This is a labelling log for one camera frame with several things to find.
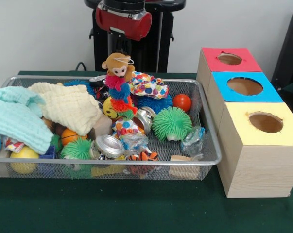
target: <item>white cloth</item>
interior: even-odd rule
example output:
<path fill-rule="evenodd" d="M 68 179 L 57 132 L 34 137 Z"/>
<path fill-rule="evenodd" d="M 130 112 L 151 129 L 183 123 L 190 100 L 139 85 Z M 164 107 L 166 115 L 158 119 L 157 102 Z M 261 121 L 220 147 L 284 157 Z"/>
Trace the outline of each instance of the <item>white cloth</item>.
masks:
<path fill-rule="evenodd" d="M 44 118 L 59 123 L 84 136 L 92 129 L 102 112 L 85 85 L 60 86 L 35 83 L 29 87 L 45 100 L 41 105 Z"/>

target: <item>yellow square top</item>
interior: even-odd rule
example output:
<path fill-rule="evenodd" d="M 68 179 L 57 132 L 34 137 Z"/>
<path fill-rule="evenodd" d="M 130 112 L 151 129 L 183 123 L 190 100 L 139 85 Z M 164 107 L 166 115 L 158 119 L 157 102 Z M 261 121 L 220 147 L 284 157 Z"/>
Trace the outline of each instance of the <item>yellow square top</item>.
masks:
<path fill-rule="evenodd" d="M 225 104 L 244 145 L 293 146 L 293 113 L 286 103 Z"/>

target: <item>polka dot fabric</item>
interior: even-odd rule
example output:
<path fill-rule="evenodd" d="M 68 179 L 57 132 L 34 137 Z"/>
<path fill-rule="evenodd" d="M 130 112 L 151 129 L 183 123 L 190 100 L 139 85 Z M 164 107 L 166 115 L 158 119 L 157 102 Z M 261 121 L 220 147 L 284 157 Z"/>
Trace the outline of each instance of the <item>polka dot fabric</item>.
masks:
<path fill-rule="evenodd" d="M 113 136 L 121 139 L 121 136 L 127 133 L 144 133 L 144 130 L 137 126 L 132 120 L 124 120 L 119 118 L 113 125 Z"/>
<path fill-rule="evenodd" d="M 136 71 L 132 72 L 129 85 L 131 94 L 149 96 L 157 100 L 166 98 L 169 91 L 162 79 Z"/>

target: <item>yellow smiley face ball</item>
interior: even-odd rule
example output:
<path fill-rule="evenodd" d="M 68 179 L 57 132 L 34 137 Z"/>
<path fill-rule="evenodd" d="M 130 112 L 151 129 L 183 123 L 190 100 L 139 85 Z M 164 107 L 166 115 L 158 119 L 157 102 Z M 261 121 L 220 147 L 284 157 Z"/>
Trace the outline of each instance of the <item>yellow smiley face ball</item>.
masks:
<path fill-rule="evenodd" d="M 103 112 L 106 116 L 108 116 L 112 120 L 116 120 L 120 118 L 118 113 L 113 109 L 112 103 L 111 103 L 112 97 L 108 97 L 103 104 Z"/>

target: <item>white wall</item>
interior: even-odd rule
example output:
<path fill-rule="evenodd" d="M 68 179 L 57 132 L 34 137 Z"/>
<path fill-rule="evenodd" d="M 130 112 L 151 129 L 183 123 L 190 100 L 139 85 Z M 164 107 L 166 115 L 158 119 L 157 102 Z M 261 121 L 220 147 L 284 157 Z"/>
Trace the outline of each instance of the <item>white wall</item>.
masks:
<path fill-rule="evenodd" d="M 271 78 L 293 0 L 187 0 L 174 13 L 168 72 L 196 72 L 200 47 L 248 47 Z M 0 85 L 20 70 L 94 70 L 83 0 L 0 0 Z"/>

